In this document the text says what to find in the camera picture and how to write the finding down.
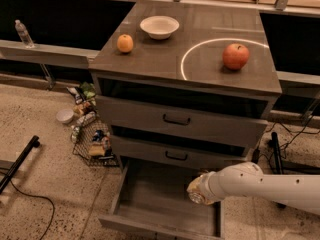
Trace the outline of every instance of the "apple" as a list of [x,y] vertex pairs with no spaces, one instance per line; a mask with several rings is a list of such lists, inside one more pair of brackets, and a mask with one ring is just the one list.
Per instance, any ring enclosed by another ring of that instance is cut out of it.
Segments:
[[120,52],[129,53],[133,49],[133,40],[130,35],[123,34],[118,37],[117,48]]
[[240,70],[248,61],[249,49],[243,44],[228,45],[222,54],[223,64],[231,70]]

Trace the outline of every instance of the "gray cabinet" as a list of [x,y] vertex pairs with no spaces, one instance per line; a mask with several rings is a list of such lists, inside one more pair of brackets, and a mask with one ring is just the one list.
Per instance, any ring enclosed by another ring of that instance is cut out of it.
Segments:
[[[153,15],[174,17],[181,27],[167,40],[152,40],[138,26]],[[239,15],[250,20],[237,26]],[[248,30],[261,27],[258,15],[137,1],[90,63],[99,114],[123,170],[110,213],[100,216],[103,226],[151,239],[224,238],[223,202],[195,205],[186,188],[201,170],[248,160],[281,94],[263,31]],[[234,30],[226,33],[212,19]],[[134,38],[130,54],[116,48],[121,33]],[[230,72],[221,54],[239,38],[251,59]]]

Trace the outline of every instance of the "basket of items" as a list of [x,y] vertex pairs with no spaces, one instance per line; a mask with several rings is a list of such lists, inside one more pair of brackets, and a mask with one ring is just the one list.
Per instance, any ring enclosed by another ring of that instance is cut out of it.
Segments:
[[72,127],[72,153],[78,155],[88,166],[118,167],[117,158],[112,153],[108,126],[99,118],[93,91],[89,96],[77,87],[68,88],[68,91],[75,96],[74,111],[80,115]]

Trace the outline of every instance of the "brown countertop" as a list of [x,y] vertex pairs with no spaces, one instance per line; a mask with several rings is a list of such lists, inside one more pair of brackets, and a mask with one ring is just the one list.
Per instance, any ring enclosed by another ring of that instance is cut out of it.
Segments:
[[[149,16],[177,19],[180,28],[167,40],[153,40],[140,28]],[[122,54],[116,48],[121,34],[130,34],[134,49]],[[240,42],[250,50],[239,72],[223,67],[226,45]],[[258,10],[214,7],[160,1],[138,1],[90,63],[89,68],[174,81],[281,93]]]

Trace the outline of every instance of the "closed drawer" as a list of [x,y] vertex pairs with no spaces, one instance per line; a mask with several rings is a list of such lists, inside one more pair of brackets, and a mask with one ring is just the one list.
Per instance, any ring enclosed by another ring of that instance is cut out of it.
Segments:
[[223,204],[197,205],[187,196],[197,171],[130,160],[108,215],[107,228],[163,240],[216,240],[224,235]]
[[97,96],[108,125],[241,147],[255,147],[267,121]]
[[116,155],[193,169],[222,169],[247,159],[242,153],[226,155],[118,136],[111,136],[111,141]]

